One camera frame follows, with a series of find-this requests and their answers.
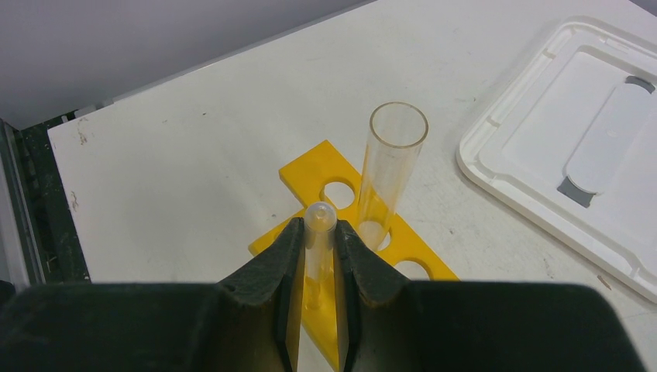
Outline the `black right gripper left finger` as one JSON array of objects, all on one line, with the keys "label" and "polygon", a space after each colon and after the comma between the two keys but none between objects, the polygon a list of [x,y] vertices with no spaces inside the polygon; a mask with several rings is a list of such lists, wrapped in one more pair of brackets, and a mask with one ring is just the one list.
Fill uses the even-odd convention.
[{"label": "black right gripper left finger", "polygon": [[215,284],[53,284],[1,311],[3,371],[294,371],[304,222]]}]

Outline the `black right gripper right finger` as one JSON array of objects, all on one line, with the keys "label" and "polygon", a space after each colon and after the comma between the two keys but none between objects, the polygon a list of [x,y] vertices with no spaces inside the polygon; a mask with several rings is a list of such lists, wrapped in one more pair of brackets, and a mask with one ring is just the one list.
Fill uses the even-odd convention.
[{"label": "black right gripper right finger", "polygon": [[610,304],[578,284],[439,281],[454,371],[642,371]]}]

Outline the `yellow test tube rack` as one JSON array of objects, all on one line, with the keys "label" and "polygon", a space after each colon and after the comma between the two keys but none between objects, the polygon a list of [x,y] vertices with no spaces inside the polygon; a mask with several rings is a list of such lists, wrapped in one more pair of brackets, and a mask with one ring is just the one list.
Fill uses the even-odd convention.
[{"label": "yellow test tube rack", "polygon": [[356,209],[337,213],[326,278],[304,284],[302,323],[336,371],[454,371],[458,344],[434,309],[439,281],[457,277],[400,217],[382,252],[366,248],[355,230]]}]

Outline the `clear glass test tube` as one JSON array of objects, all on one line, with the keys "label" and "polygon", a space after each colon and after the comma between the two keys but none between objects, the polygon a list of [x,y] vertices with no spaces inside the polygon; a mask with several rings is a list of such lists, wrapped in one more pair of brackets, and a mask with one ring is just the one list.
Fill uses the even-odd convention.
[{"label": "clear glass test tube", "polygon": [[386,102],[373,110],[363,159],[356,232],[378,251],[411,178],[429,131],[425,114],[407,102]]}]

